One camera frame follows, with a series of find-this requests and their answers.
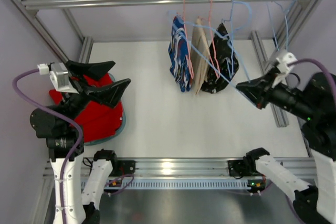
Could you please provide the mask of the red trousers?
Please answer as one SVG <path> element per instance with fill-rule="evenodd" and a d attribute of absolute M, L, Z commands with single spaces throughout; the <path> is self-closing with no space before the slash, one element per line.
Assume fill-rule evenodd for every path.
<path fill-rule="evenodd" d="M 109 73 L 105 74 L 99 81 L 94 81 L 87 76 L 85 76 L 85 79 L 89 85 L 95 87 L 115 83 L 115 78 Z M 67 94 L 51 89 L 49 90 L 49 95 L 55 105 L 61 105 Z M 76 117 L 66 115 L 65 112 L 60 113 L 81 126 L 83 141 L 86 145 L 96 145 L 112 139 L 122 131 L 125 123 L 121 100 L 118 101 L 114 108 L 90 101 Z"/>

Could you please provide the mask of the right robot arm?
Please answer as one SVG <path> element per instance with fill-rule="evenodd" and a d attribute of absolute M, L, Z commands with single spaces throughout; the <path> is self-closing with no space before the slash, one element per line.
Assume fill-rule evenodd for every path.
<path fill-rule="evenodd" d="M 304 120 L 301 132 L 316 164 L 318 184 L 308 184 L 260 147 L 243 157 L 250 173 L 268 177 L 291 201 L 304 223 L 335 223 L 335 75 L 315 73 L 303 90 L 280 83 L 274 74 L 237 84 L 258 109 L 274 104 Z"/>

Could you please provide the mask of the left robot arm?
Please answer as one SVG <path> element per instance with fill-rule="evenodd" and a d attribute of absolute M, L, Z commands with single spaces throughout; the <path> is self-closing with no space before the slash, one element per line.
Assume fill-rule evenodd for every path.
<path fill-rule="evenodd" d="M 49 75 L 54 88 L 63 93 L 58 105 L 37 105 L 31 113 L 30 124 L 38 138 L 44 138 L 55 182 L 54 223 L 99 223 L 100 199 L 108 176 L 116 163 L 114 151 L 98 151 L 84 189 L 81 165 L 84 153 L 83 129 L 76 117 L 90 102 L 115 108 L 130 84 L 129 78 L 101 87 L 89 84 L 99 81 L 115 65 L 114 61 L 99 63 L 39 64 L 37 72 Z"/>

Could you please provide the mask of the black white patterned trousers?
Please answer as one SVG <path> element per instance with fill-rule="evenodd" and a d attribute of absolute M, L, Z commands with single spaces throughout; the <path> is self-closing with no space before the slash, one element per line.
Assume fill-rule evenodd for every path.
<path fill-rule="evenodd" d="M 223 23 L 219 24 L 216 31 L 217 33 L 214 34 L 214 43 L 216 48 L 216 57 L 220 67 L 220 73 L 228 81 L 232 81 L 232 79 L 229 77 L 228 64 L 227 64 L 227 60 L 230 60 L 231 56 L 231 49 L 228 47 L 227 44 L 228 32 Z M 209 46 L 209 51 L 210 54 L 213 54 L 211 45 Z M 235 76 L 235 74 L 239 70 L 239 62 L 237 60 L 236 53 L 234 53 L 234 64 L 235 64 L 234 65 L 234 76 Z M 218 80 L 216 80 L 214 69 L 212 67 L 209 67 L 209 70 L 207 72 L 207 81 L 203 83 L 201 90 L 203 92 L 214 94 L 224 90 L 228 85 L 229 83 L 221 76 Z"/>

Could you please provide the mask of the pink hanger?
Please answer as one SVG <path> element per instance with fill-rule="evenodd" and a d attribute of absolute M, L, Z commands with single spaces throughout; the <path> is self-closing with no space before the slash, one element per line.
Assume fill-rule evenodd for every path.
<path fill-rule="evenodd" d="M 182 21 L 181 22 L 183 23 L 185 41 L 187 45 L 186 61 L 187 61 L 187 66 L 188 66 L 189 73 L 190 73 L 190 78 L 194 79 L 194 70 L 193 70 L 192 61 L 190 59 L 191 54 L 190 54 L 190 48 L 188 45 L 187 29 L 186 29 L 186 24 L 185 24 L 185 0 L 182 0 L 182 4 L 183 4 L 183 9 L 182 9 Z"/>
<path fill-rule="evenodd" d="M 201 18 L 201 20 L 207 20 L 208 21 L 208 26 L 209 26 L 209 34 L 211 37 L 211 46 L 212 46 L 212 51 L 213 54 L 211 54 L 210 56 L 210 61 L 213 65 L 213 69 L 216 75 L 216 80 L 218 80 L 220 78 L 220 67 L 219 67 L 219 63 L 216 57 L 216 48 L 215 48 L 215 43 L 214 43 L 214 36 L 213 36 L 213 30 L 211 27 L 211 17 L 212 17 L 212 10 L 213 10 L 213 0 L 210 0 L 210 8 L 209 8 L 209 12 L 208 12 L 208 17 L 205 18 Z"/>

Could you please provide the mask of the beige trousers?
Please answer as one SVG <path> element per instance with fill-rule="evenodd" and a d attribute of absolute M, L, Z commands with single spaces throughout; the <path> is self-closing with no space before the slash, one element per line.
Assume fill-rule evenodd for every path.
<path fill-rule="evenodd" d="M 194 27 L 192 33 L 192 46 L 194 46 L 207 60 L 210 60 L 209 45 L 203 27 Z M 196 50 L 191 47 L 191 61 L 194 70 L 193 90 L 196 95 L 201 91 L 201 87 L 207 81 L 209 65 Z"/>

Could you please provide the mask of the blue patterned trousers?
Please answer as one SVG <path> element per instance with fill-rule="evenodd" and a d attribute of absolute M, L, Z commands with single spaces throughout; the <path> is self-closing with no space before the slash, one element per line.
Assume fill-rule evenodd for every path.
<path fill-rule="evenodd" d="M 171 61 L 170 73 L 176 84 L 179 85 L 180 91 L 188 92 L 192 86 L 192 79 L 186 61 L 187 45 L 181 21 L 180 15 L 173 18 L 168 53 Z"/>

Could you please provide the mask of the teal plastic basket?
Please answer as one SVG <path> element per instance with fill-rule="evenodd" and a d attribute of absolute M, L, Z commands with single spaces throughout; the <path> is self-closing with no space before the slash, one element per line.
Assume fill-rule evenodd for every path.
<path fill-rule="evenodd" d="M 84 143 L 94 146 L 113 140 L 124 130 L 126 114 L 122 102 L 111 109 L 91 102 L 84 111 Z"/>

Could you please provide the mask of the right aluminium frame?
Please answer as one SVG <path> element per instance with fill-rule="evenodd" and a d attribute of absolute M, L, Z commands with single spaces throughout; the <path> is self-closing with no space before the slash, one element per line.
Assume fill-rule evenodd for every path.
<path fill-rule="evenodd" d="M 311 17 L 315 9 L 318 7 L 322 0 L 298 0 L 292 7 L 288 14 L 289 21 L 289 45 L 299 35 L 304 25 Z M 285 21 L 281 23 L 279 29 L 275 31 L 276 37 L 279 39 L 279 43 L 282 48 L 285 48 Z M 268 61 L 263 41 L 257 30 L 253 30 L 250 33 L 250 39 L 253 44 L 257 61 L 262 74 L 266 73 L 265 65 Z M 271 105 L 272 115 L 277 127 L 287 127 L 289 125 L 288 117 L 282 109 Z"/>

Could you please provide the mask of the aluminium frame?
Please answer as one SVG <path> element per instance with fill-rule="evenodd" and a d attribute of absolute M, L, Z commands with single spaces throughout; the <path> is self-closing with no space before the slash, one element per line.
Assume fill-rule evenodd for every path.
<path fill-rule="evenodd" d="M 304 25 L 311 17 L 315 9 L 318 7 L 322 0 L 298 0 L 292 7 L 288 14 L 289 21 L 289 45 L 299 35 Z M 285 48 L 285 21 L 281 23 L 279 29 L 275 31 L 276 37 L 279 39 L 279 43 L 282 48 Z M 268 61 L 263 41 L 257 30 L 253 30 L 250 33 L 250 39 L 253 44 L 257 61 L 262 74 L 266 73 L 265 65 Z M 289 125 L 288 117 L 282 109 L 271 105 L 272 115 L 277 127 L 287 127 Z"/>
<path fill-rule="evenodd" d="M 93 39 L 85 37 L 68 10 L 29 10 L 24 0 L 9 0 L 58 61 L 88 63 Z"/>

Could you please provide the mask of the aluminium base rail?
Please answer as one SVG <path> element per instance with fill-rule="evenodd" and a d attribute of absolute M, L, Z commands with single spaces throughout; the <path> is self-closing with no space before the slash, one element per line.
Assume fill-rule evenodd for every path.
<path fill-rule="evenodd" d="M 317 176 L 313 158 L 274 158 L 295 176 L 311 184 Z M 84 189 L 92 169 L 81 165 Z M 54 179 L 49 162 L 46 175 Z M 274 183 L 265 175 L 250 173 L 243 158 L 119 158 L 107 178 L 106 190 L 124 189 L 243 189 L 255 193 Z"/>

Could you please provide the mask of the left aluminium frame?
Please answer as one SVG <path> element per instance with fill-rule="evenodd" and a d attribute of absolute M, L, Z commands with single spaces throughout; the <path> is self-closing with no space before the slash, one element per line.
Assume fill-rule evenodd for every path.
<path fill-rule="evenodd" d="M 9 0 L 58 61 L 88 63 L 93 39 L 85 37 L 68 10 L 29 10 L 24 0 Z"/>

